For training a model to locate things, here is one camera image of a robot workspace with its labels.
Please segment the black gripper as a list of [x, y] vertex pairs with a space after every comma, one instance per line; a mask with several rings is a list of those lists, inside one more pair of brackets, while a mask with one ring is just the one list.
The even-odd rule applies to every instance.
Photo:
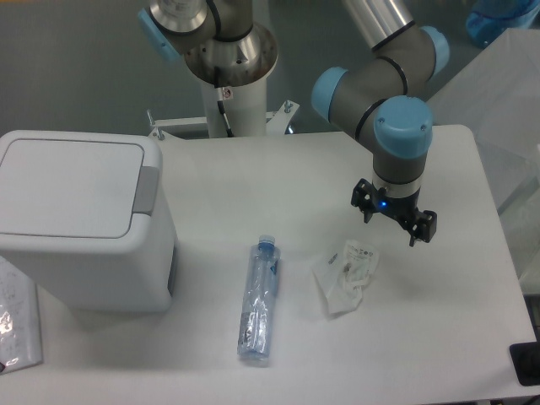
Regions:
[[437, 230], [437, 213], [417, 208], [421, 178], [409, 183], [391, 183], [379, 176], [373, 176], [372, 182], [360, 179], [354, 187], [351, 205], [358, 208], [369, 222], [376, 211], [396, 220], [409, 235], [409, 246], [417, 241], [430, 243]]

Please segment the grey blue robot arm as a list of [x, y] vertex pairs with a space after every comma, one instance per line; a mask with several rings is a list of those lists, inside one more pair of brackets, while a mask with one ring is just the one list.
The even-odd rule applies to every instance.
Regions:
[[[417, 94], [447, 64], [447, 40], [416, 25], [401, 1], [347, 1], [345, 8], [374, 58], [354, 71], [327, 69], [313, 86], [311, 105], [372, 155], [373, 175], [351, 197], [364, 219], [384, 215], [411, 241], [429, 242], [437, 216], [420, 210], [418, 199], [433, 116]], [[254, 20], [252, 2], [152, 1], [138, 22], [165, 60], [183, 59], [201, 84], [211, 137], [266, 132], [266, 80], [278, 46]]]

